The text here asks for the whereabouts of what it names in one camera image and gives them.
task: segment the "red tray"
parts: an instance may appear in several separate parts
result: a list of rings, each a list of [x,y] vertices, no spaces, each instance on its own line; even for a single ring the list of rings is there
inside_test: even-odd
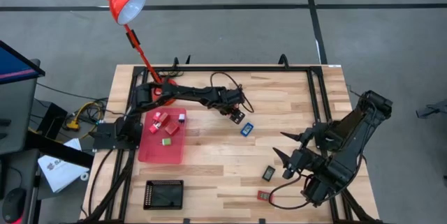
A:
[[[152,134],[149,131],[151,127],[152,117],[155,113],[164,112],[168,113],[170,116],[168,125],[170,122],[175,122],[179,125],[179,130],[170,136],[165,131],[165,126],[160,127],[160,129]],[[185,122],[180,124],[178,119],[179,115],[185,115]],[[186,128],[186,110],[182,108],[157,108],[146,113],[145,125],[142,131],[140,151],[138,152],[138,160],[144,163],[163,163],[163,164],[180,164],[183,159],[183,146],[184,146],[184,136]],[[169,137],[171,139],[171,145],[163,146],[161,140],[163,138]]]

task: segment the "gray floor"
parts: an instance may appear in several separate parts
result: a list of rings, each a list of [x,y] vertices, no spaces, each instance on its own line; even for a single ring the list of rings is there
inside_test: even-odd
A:
[[[307,0],[148,0],[147,4],[306,3]],[[322,3],[447,3],[447,0],[316,0]],[[0,0],[0,6],[95,6],[105,0]],[[329,64],[341,64],[356,91],[394,101],[393,115],[366,150],[384,221],[445,223],[447,118],[417,119],[415,109],[447,97],[447,10],[319,10]],[[317,64],[308,10],[143,11],[131,27],[151,62],[193,55],[195,64]],[[140,63],[109,12],[0,12],[0,39],[47,76],[39,82],[77,94],[108,95],[116,64]],[[36,97],[74,110],[83,100],[38,88]],[[77,220],[85,183],[43,201],[41,223]]]

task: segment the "blue box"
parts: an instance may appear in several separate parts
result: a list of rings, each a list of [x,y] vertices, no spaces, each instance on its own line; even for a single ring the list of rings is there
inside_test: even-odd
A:
[[[240,131],[240,134],[246,137],[250,134],[251,130],[253,130],[253,125],[251,123],[246,123],[244,128]]]

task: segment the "wooden tabletop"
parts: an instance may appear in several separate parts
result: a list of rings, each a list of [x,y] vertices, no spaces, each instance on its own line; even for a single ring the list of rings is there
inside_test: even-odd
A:
[[[133,65],[118,65],[107,109],[124,112],[126,109]],[[325,86],[333,119],[341,119],[351,111],[348,91],[340,67],[323,66]],[[279,132],[301,133],[314,122],[309,85],[304,72],[229,72],[242,84],[255,113],[246,112],[240,125],[223,117],[216,110],[188,101],[176,101],[171,107],[187,109],[186,141],[181,165],[146,164],[135,159],[126,212],[126,223],[181,223],[190,218],[192,223],[231,222],[257,223],[265,218],[268,223],[331,223],[328,203],[315,208],[308,204],[298,210],[281,210],[256,199],[258,190],[270,192],[288,180],[283,179],[281,161],[273,152],[276,147],[286,154],[297,148],[297,143]],[[179,85],[205,87],[210,85],[211,72],[185,72],[175,81]],[[215,86],[234,88],[224,75],[215,75]],[[323,104],[318,81],[314,77],[321,118]],[[119,115],[106,114],[113,122]],[[246,122],[254,129],[248,137],[240,130]],[[92,178],[107,151],[95,155],[83,207],[87,210]],[[100,171],[92,197],[93,209],[110,188],[116,151],[108,157]],[[266,167],[276,172],[270,182],[261,179]],[[145,211],[142,208],[147,180],[184,180],[183,210]],[[292,207],[304,202],[300,191],[304,180],[280,189],[275,193],[276,204]],[[378,218],[374,196],[365,165],[349,186],[349,190],[374,218]],[[121,189],[115,198],[113,218],[118,217]],[[338,198],[340,217],[343,217],[341,199]]]

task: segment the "monitor screen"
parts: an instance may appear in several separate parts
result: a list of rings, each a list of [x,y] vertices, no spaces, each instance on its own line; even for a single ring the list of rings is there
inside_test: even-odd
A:
[[[0,41],[0,84],[44,75],[38,66]]]

